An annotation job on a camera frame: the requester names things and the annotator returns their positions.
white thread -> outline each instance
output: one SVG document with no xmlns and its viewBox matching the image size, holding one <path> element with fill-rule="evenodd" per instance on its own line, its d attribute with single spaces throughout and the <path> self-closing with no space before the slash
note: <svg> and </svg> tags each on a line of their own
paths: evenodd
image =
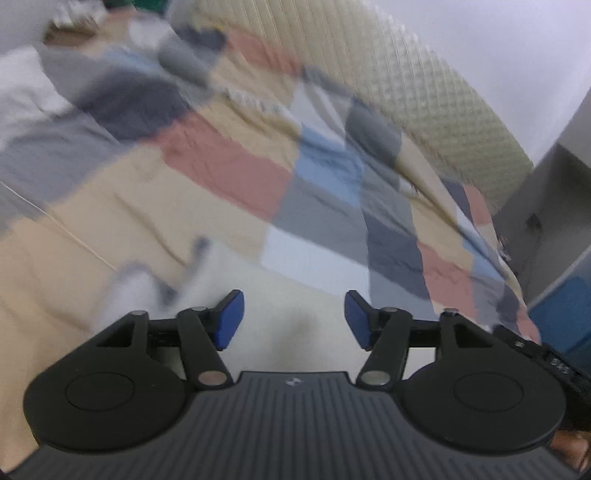
<svg viewBox="0 0 591 480">
<path fill-rule="evenodd" d="M 89 247 L 88 245 L 86 245 L 82 240 L 80 240 L 76 235 L 74 235 L 72 232 L 70 232 L 66 227 L 64 227 L 59 221 L 57 221 L 55 218 L 53 218 L 49 213 L 47 213 L 45 210 L 43 210 L 42 208 L 39 208 L 37 205 L 35 205 L 33 202 L 27 200 L 25 197 L 23 197 L 22 195 L 20 195 L 19 193 L 15 192 L 14 190 L 12 190 L 8 185 L 6 185 L 3 181 L 0 180 L 0 184 L 2 186 L 4 186 L 9 192 L 12 192 L 14 195 L 16 195 L 18 198 L 20 198 L 21 200 L 23 200 L 24 202 L 27 202 L 29 205 L 31 205 L 33 208 L 39 210 L 43 215 L 45 215 L 46 217 L 49 218 L 49 220 L 51 220 L 52 222 L 54 222 L 59 228 L 61 228 L 62 230 L 64 230 L 65 233 L 67 233 L 68 235 L 70 235 L 75 241 L 76 243 L 78 243 L 81 247 L 86 248 L 91 254 L 93 254 L 96 258 L 98 258 L 100 261 L 102 261 L 104 264 L 106 264 L 108 267 L 112 268 L 113 270 L 116 270 L 116 268 L 111 265 L 109 262 L 107 262 L 107 260 L 105 260 L 103 257 L 101 257 L 98 253 L 96 253 L 93 249 L 91 249 L 91 247 Z"/>
</svg>

white fabric square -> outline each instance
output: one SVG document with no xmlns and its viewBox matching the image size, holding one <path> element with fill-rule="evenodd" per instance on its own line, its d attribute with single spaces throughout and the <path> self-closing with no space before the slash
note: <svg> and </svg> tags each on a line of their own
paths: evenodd
<svg viewBox="0 0 591 480">
<path fill-rule="evenodd" d="M 305 127 L 344 147 L 350 105 L 350 97 L 333 95 L 301 80 L 295 86 L 290 113 Z"/>
<path fill-rule="evenodd" d="M 0 150 L 34 123 L 71 109 L 43 72 L 34 47 L 16 48 L 0 56 Z"/>
<path fill-rule="evenodd" d="M 369 301 L 369 270 L 332 250 L 269 227 L 261 264 L 304 285 L 344 298 L 357 290 Z"/>
</svg>

blue gripper pad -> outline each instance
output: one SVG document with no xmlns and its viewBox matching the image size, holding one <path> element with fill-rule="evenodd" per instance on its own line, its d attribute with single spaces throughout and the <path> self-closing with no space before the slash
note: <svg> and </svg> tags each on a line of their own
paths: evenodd
<svg viewBox="0 0 591 480">
<path fill-rule="evenodd" d="M 224 350 L 230 345 L 230 341 L 240 322 L 244 317 L 244 294 L 240 290 L 234 290 L 228 295 L 220 305 L 216 307 L 217 312 L 217 330 L 213 335 L 213 343 L 218 350 Z"/>
<path fill-rule="evenodd" d="M 371 348 L 371 330 L 369 328 L 369 312 L 373 309 L 356 291 L 348 291 L 345 295 L 345 320 L 359 346 Z"/>
</svg>

silver screw head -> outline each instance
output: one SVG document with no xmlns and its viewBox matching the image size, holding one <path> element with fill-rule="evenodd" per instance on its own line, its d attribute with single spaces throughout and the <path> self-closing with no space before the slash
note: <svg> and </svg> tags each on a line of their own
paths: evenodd
<svg viewBox="0 0 591 480">
<path fill-rule="evenodd" d="M 390 381 L 390 375 L 381 370 L 367 370 L 361 375 L 361 381 L 372 387 L 380 387 Z"/>
<path fill-rule="evenodd" d="M 201 372 L 197 377 L 199 383 L 207 385 L 208 387 L 217 387 L 223 385 L 228 380 L 228 376 L 219 370 L 206 370 Z"/>
</svg>

blue fabric square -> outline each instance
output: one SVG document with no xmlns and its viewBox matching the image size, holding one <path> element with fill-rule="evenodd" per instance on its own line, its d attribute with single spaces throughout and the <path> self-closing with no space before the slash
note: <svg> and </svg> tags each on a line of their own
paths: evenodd
<svg viewBox="0 0 591 480">
<path fill-rule="evenodd" d="M 472 263 L 472 272 L 474 275 L 492 278 L 493 280 L 499 281 L 501 283 L 505 282 L 495 266 L 492 265 L 491 262 L 485 258 L 476 248 L 474 248 L 474 245 L 472 245 L 470 241 L 464 239 L 462 246 L 474 257 L 474 261 Z"/>
<path fill-rule="evenodd" d="M 359 207 L 363 161 L 351 151 L 302 127 L 295 174 L 338 199 Z"/>
</svg>

